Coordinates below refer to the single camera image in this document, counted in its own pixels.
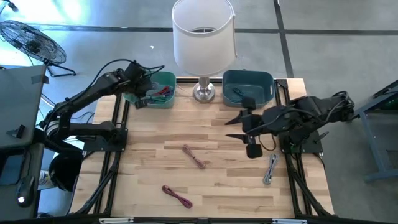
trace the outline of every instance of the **pink cord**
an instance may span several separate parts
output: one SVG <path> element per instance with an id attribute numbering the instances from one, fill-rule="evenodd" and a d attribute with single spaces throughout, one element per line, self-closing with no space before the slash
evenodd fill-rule
<path id="1" fill-rule="evenodd" d="M 177 195 L 169 186 L 163 185 L 162 190 L 166 194 L 177 198 L 185 208 L 192 208 L 192 202 L 190 202 L 188 199 L 185 199 L 185 198 Z"/>
<path id="2" fill-rule="evenodd" d="M 206 164 L 205 164 L 203 161 L 197 159 L 197 158 L 195 157 L 195 155 L 193 155 L 193 152 L 191 151 L 191 149 L 189 148 L 188 145 L 185 144 L 185 145 L 182 147 L 182 151 L 185 152 L 188 156 L 190 156 L 190 157 L 195 161 L 195 163 L 197 164 L 197 166 L 199 167 L 199 169 L 204 169 L 204 168 L 206 168 Z"/>

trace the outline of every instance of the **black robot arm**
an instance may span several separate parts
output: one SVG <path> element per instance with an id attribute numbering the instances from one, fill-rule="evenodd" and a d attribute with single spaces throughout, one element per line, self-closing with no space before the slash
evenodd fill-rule
<path id="1" fill-rule="evenodd" d="M 96 82 L 77 95 L 57 103 L 45 120 L 40 123 L 49 139 L 62 141 L 69 136 L 77 136 L 84 142 L 97 141 L 116 144 L 122 138 L 122 132 L 110 121 L 101 124 L 71 124 L 71 117 L 90 103 L 102 96 L 118 93 L 133 93 L 138 97 L 145 96 L 152 85 L 146 71 L 138 63 L 131 62 L 124 71 L 117 69 L 100 76 Z"/>
<path id="2" fill-rule="evenodd" d="M 284 133 L 291 146 L 299 146 L 311 133 L 337 121 L 347 121 L 354 112 L 354 103 L 347 92 L 341 91 L 332 97 L 319 99 L 315 96 L 304 96 L 288 102 L 286 106 L 274 106 L 264 110 L 262 115 L 253 114 L 256 104 L 252 98 L 242 100 L 239 115 L 226 123 L 242 123 L 245 134 L 228 134 L 227 136 L 243 140 L 248 144 L 248 157 L 262 156 L 261 145 L 256 144 L 255 137 L 261 134 Z"/>

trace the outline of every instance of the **fan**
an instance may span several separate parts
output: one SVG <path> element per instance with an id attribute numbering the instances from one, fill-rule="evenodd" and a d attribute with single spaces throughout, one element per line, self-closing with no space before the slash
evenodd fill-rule
<path id="1" fill-rule="evenodd" d="M 72 69 L 60 66 L 66 62 L 65 51 L 54 40 L 39 30 L 18 21 L 0 22 L 0 34 L 12 46 L 44 63 L 52 77 L 76 75 Z M 68 70 L 71 73 L 54 75 L 49 66 Z"/>

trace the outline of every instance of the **wooden table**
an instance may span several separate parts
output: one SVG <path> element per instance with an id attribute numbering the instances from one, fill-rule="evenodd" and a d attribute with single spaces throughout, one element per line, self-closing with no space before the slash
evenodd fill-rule
<path id="1" fill-rule="evenodd" d="M 306 95 L 304 81 L 288 79 L 291 99 Z M 130 217 L 223 217 L 271 218 L 293 217 L 292 199 L 285 158 L 280 155 L 272 183 L 262 178 L 269 165 L 271 152 L 263 150 L 261 158 L 246 157 L 245 145 L 225 134 L 242 133 L 241 125 L 224 123 L 239 113 L 239 108 L 223 104 L 220 85 L 212 103 L 200 104 L 192 98 L 191 83 L 180 83 L 172 109 L 159 110 L 130 107 L 127 119 L 129 136 L 122 154 L 116 183 L 112 216 Z M 95 123 L 111 120 L 114 96 L 99 100 Z M 264 108 L 275 106 L 275 100 Z M 119 119 L 123 111 L 121 104 Z M 272 147 L 269 134 L 263 143 Z M 192 159 L 181 150 L 188 144 L 197 158 L 206 162 L 205 170 L 197 169 Z M 100 179 L 104 153 L 96 152 L 81 167 L 71 212 L 77 211 L 93 193 Z M 333 208 L 323 166 L 312 154 L 303 155 L 307 184 L 317 200 L 330 213 Z M 163 193 L 170 186 L 193 203 L 191 209 Z M 304 211 L 302 193 L 298 190 L 300 208 Z M 104 208 L 107 197 L 103 198 Z"/>

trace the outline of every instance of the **gray floor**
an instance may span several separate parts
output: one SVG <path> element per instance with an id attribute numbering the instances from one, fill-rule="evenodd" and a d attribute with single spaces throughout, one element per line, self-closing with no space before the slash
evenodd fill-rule
<path id="1" fill-rule="evenodd" d="M 69 0 L 14 1 L 0 21 L 15 19 L 38 24 L 112 27 L 171 27 L 174 0 Z M 276 29 L 272 0 L 233 0 L 237 28 Z M 286 29 L 398 30 L 395 0 L 280 0 Z M 184 75 L 173 57 L 171 33 L 44 31 L 67 52 L 64 64 L 76 77 L 52 78 L 44 93 L 63 100 L 89 84 L 106 62 L 136 59 L 143 65 L 165 64 L 165 70 Z M 279 34 L 237 34 L 238 59 L 231 68 L 262 70 L 286 77 Z M 308 94 L 328 97 L 347 90 L 357 105 L 397 79 L 398 36 L 386 35 L 287 35 L 294 77 L 304 78 Z M 0 64 L 29 65 L 29 59 L 0 42 Z M 109 67 L 125 67 L 123 63 Z M 86 111 L 94 111 L 90 105 Z M 363 176 L 375 171 L 361 124 L 329 124 L 322 140 L 326 175 L 337 215 L 345 218 L 398 223 L 398 180 L 365 184 Z M 65 205 L 46 192 L 43 212 L 60 215 Z"/>

